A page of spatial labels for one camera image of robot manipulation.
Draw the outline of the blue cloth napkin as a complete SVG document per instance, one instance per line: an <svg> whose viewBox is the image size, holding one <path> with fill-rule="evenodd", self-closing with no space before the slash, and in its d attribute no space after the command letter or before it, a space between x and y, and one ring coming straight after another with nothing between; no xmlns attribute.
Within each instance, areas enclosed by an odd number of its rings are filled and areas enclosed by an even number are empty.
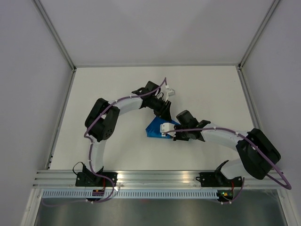
<svg viewBox="0 0 301 226"><path fill-rule="evenodd" d="M179 125L179 123L174 120L166 121L156 116L145 129L147 137L172 139L170 135L166 134L165 136L162 136L160 132L160 125L167 122Z"/></svg>

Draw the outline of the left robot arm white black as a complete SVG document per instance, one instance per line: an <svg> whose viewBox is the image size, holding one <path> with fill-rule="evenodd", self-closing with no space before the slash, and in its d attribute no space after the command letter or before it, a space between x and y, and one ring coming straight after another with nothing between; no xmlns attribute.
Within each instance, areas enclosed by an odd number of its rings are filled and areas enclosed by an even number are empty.
<svg viewBox="0 0 301 226"><path fill-rule="evenodd" d="M169 92L174 93L174 90L169 88L166 80L160 85L149 81L145 87L132 91L128 96L112 101L97 99L86 118L87 130L84 133L84 138L90 141L87 161L90 172L86 181L91 186L99 186L102 183L105 144L112 136L118 118L130 111L150 108L156 117L171 122Z"/></svg>

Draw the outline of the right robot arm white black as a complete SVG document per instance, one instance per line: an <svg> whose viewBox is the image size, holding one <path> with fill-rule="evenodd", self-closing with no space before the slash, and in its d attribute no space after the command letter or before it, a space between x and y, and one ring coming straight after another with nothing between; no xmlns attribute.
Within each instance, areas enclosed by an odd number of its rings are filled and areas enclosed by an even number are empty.
<svg viewBox="0 0 301 226"><path fill-rule="evenodd" d="M281 155L260 129L249 132L232 131L221 128L210 121L198 121L188 110L176 116L179 125L175 125L174 140L190 139L216 143L236 151L239 158L225 160L215 170L215 181L220 186L227 185L232 179L250 175L255 179L264 179L272 164L277 164Z"/></svg>

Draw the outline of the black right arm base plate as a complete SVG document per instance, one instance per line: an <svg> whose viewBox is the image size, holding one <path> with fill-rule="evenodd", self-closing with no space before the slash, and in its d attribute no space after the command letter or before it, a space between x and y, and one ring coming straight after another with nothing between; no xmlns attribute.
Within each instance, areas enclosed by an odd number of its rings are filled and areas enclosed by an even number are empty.
<svg viewBox="0 0 301 226"><path fill-rule="evenodd" d="M242 186L242 177L227 179L224 175L214 172L200 172L195 179L201 184L201 187L236 188Z"/></svg>

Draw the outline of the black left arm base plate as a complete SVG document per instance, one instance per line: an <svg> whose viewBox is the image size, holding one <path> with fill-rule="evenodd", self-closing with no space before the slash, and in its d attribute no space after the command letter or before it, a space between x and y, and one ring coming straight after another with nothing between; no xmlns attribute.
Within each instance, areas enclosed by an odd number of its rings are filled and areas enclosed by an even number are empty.
<svg viewBox="0 0 301 226"><path fill-rule="evenodd" d="M116 185L117 182L117 172L103 172L103 176L111 179ZM103 177L97 177L94 174L86 175L84 172L79 172L77 174L75 186L76 187L112 187L112 183L109 179Z"/></svg>

